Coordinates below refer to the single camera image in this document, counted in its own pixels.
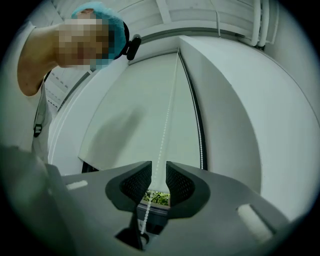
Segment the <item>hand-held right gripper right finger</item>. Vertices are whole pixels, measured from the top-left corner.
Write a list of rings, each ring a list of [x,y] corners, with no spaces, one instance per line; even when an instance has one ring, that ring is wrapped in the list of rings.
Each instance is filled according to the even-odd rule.
[[[224,175],[169,161],[166,184],[161,256],[248,256],[288,224],[271,203]]]

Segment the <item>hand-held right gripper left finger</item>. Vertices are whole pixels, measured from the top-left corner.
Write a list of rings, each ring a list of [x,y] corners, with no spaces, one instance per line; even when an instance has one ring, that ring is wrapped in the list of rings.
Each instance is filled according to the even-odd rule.
[[[151,183],[152,162],[63,177],[66,223],[78,256],[143,256],[137,207]]]

